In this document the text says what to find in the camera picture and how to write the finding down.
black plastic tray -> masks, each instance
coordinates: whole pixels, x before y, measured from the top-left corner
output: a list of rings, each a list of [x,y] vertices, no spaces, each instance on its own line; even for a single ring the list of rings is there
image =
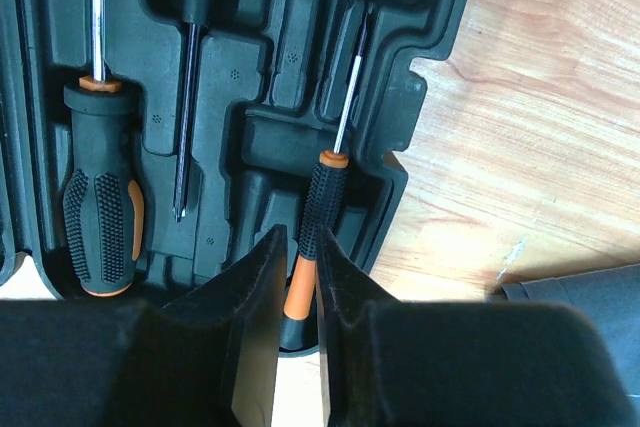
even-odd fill
[[[172,216],[184,26],[176,0],[106,0],[106,58],[140,98],[136,176],[143,255],[126,295],[164,304],[245,255],[274,224],[289,232],[289,274],[318,153],[332,146],[353,43],[374,12],[347,150],[336,235],[370,272],[404,191],[393,151],[409,145],[427,85],[415,57],[445,59],[466,0],[212,0],[202,61],[187,216]],[[71,266],[62,194],[72,172],[63,87],[90,63],[89,0],[0,0],[0,282],[26,251],[58,297],[85,295]],[[284,351],[317,345],[308,332]]]

black and orange handle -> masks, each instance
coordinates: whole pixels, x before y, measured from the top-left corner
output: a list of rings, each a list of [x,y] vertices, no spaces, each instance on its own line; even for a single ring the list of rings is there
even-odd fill
[[[71,261],[84,290],[112,297],[133,282],[144,199],[131,168],[135,95],[117,80],[67,85],[74,171],[63,197]]]
[[[313,171],[311,187],[302,215],[298,258],[293,270],[285,315],[292,320],[309,316],[316,285],[316,237],[321,228],[333,229],[338,220],[349,158],[326,150]]]

black object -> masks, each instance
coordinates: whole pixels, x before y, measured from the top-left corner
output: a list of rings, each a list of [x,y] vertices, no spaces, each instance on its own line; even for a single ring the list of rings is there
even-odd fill
[[[269,426],[286,276],[275,227],[161,311],[133,302],[2,302],[3,425]]]
[[[72,110],[74,172],[63,199],[67,242],[76,275],[93,295],[131,285],[135,273],[135,209],[130,185],[131,89],[106,93],[65,86]]]
[[[0,302],[3,423],[270,425],[285,242],[275,227],[160,312]],[[403,303],[330,232],[317,251],[327,425],[637,425],[601,339],[571,309]]]
[[[132,157],[146,215],[131,295],[157,305],[179,297],[240,259],[275,224],[288,227],[291,273],[309,179],[318,152],[335,139],[365,4],[376,25],[344,144],[350,167],[335,232],[352,261],[371,270],[407,182],[392,151],[409,145],[427,91],[411,62],[449,55],[466,0],[357,0],[348,15],[344,3],[211,0],[187,215],[177,224],[182,1],[105,0],[106,62],[140,93]],[[62,215],[72,173],[62,92],[90,62],[87,5],[0,0],[0,279],[12,273],[15,253],[27,251],[48,288],[67,299],[84,292]],[[316,348],[314,322],[297,353]]]
[[[504,284],[490,300],[556,302],[586,315],[640,416],[640,265]]]
[[[198,87],[200,64],[200,38],[209,23],[211,0],[183,0],[182,21],[187,23],[187,44],[182,67],[180,99],[180,125],[178,128],[178,159],[173,192],[173,214],[177,222],[182,220],[187,206],[189,171],[191,166],[191,143],[193,141],[193,111]]]
[[[347,169],[316,164],[298,241],[298,250],[305,258],[315,260],[316,237],[321,227],[333,229],[336,224],[346,180]]]
[[[544,304],[403,303],[318,245],[325,423],[635,426],[602,340]]]

metal shaft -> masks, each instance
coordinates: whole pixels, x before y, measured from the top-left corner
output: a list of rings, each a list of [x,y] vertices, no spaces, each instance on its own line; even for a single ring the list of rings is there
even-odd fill
[[[353,65],[351,67],[351,73],[349,74],[349,84],[347,85],[347,95],[344,99],[344,105],[342,107],[342,115],[340,116],[340,125],[338,126],[338,134],[336,135],[336,143],[333,146],[333,151],[336,154],[340,153],[342,148],[342,141],[344,140],[344,134],[347,130],[347,122],[349,121],[349,114],[351,113],[351,107],[353,106],[353,98],[358,87],[358,80],[360,79],[360,72],[362,70],[362,61],[364,57],[364,50],[367,44],[367,37],[369,36],[369,12],[365,9],[364,16],[362,17],[362,23],[360,24],[360,30],[357,38],[357,50],[353,59]]]
[[[196,99],[198,64],[200,62],[200,33],[202,27],[189,24],[184,76],[182,77],[182,106],[180,110],[180,138],[178,140],[178,162],[173,191],[173,215],[180,222],[185,214],[191,165],[192,117]]]
[[[92,74],[98,82],[107,80],[104,61],[104,0],[91,0]]]

screwdriver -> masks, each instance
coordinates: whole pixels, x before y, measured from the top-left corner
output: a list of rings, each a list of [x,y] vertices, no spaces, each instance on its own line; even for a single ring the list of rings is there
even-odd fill
[[[302,215],[298,257],[284,304],[284,313],[291,320],[305,320],[309,316],[316,285],[316,236],[321,228],[333,229],[338,220],[349,165],[349,157],[340,150],[362,70],[370,15],[365,9],[333,150],[325,150],[320,154],[311,178]]]
[[[71,261],[80,285],[96,297],[124,292],[140,255],[144,200],[131,169],[133,91],[108,79],[104,0],[91,0],[92,75],[66,85],[74,171],[63,211]]]
[[[180,222],[185,216],[187,206],[193,136],[193,111],[198,84],[198,64],[200,63],[200,38],[208,25],[210,1],[184,0],[182,10],[182,20],[188,25],[188,32],[187,50],[182,65],[178,159],[173,190],[173,215],[176,222]]]

